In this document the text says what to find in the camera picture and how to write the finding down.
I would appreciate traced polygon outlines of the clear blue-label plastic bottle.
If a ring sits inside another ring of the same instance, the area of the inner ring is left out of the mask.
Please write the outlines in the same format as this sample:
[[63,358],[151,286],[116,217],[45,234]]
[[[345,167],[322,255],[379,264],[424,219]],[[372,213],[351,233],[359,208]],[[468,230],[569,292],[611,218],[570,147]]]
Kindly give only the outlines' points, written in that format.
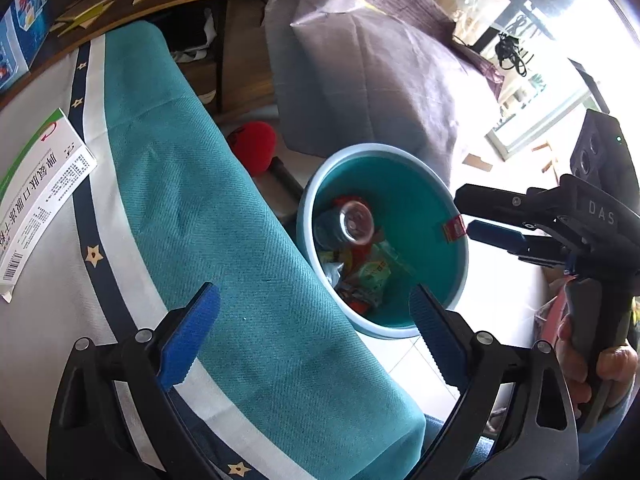
[[369,207],[360,200],[348,200],[323,211],[312,225],[316,245],[325,250],[340,250],[370,243],[374,220]]

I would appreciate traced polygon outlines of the orange corgi egg toy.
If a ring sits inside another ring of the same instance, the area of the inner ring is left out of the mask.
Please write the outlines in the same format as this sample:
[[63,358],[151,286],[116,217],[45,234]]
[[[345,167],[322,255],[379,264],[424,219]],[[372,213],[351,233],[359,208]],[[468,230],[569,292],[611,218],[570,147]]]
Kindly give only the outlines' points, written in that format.
[[383,302],[392,269],[381,243],[354,247],[335,290],[354,312],[366,316]]

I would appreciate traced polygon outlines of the light blue trash bin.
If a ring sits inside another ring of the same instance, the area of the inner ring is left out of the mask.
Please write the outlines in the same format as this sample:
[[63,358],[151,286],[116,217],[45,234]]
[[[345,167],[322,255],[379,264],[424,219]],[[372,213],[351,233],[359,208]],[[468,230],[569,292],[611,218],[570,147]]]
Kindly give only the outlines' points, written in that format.
[[[360,314],[326,279],[314,240],[314,220],[341,197],[360,198],[372,212],[375,244],[390,267],[381,304]],[[416,285],[426,286],[445,308],[460,299],[469,270],[468,239],[447,237],[460,222],[442,179],[400,148],[363,143],[343,148],[316,170],[299,202],[294,240],[321,285],[359,333],[378,339],[419,335],[409,312]]]

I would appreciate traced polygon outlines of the teal patterned tablecloth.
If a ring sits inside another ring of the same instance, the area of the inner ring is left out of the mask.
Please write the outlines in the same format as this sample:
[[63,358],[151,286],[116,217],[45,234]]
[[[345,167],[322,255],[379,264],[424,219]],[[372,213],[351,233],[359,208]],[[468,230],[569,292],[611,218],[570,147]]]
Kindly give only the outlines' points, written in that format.
[[46,471],[74,342],[157,326],[204,283],[220,313],[172,403],[232,479],[401,479],[425,418],[346,321],[168,53],[137,22],[92,40],[1,113],[9,167],[55,110],[98,164],[1,306],[3,478]]

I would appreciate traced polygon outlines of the green white medicine box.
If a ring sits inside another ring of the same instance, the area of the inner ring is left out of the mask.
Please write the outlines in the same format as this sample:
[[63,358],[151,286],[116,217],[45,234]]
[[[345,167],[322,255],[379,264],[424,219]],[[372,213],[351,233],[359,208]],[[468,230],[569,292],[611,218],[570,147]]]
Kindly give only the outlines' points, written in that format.
[[43,232],[96,169],[96,159],[59,108],[39,127],[1,181],[1,299],[14,287]]

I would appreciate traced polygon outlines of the red ball toy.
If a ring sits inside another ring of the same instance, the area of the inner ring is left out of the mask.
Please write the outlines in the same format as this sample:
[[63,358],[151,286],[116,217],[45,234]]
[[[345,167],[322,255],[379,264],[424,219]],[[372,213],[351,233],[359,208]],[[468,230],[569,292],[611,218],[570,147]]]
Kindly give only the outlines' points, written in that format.
[[268,170],[277,140],[276,130],[266,122],[247,122],[227,136],[230,150],[251,177]]

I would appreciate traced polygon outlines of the blue toy brick box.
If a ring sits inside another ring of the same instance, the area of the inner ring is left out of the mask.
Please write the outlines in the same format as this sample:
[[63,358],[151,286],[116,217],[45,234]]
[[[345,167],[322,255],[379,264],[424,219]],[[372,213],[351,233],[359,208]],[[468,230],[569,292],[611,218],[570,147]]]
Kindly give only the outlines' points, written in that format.
[[51,27],[49,0],[13,0],[1,19],[1,92],[29,72]]

